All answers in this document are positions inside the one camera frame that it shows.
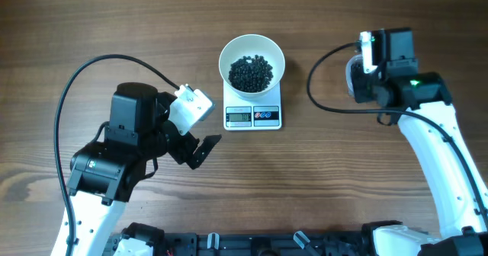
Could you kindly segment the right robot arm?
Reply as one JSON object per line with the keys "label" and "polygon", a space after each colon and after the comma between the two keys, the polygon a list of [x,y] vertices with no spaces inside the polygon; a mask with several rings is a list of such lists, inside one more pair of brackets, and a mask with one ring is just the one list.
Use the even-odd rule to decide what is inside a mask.
{"label": "right robot arm", "polygon": [[487,187],[458,127],[451,93],[419,72],[409,28],[362,31],[360,69],[347,82],[358,103],[375,101],[406,137],[432,193],[441,237],[393,223],[371,231],[375,255],[485,255]]}

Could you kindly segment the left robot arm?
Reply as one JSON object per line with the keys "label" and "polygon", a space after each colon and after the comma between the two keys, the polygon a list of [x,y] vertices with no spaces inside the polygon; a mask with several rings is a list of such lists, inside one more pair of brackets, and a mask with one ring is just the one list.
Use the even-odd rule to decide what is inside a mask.
{"label": "left robot arm", "polygon": [[70,161],[69,206],[52,253],[100,255],[135,186],[151,178],[147,162],[170,155],[178,164],[199,168],[219,135],[194,138],[190,130],[214,109],[201,90],[181,85],[174,94],[151,85],[117,86],[110,119]]}

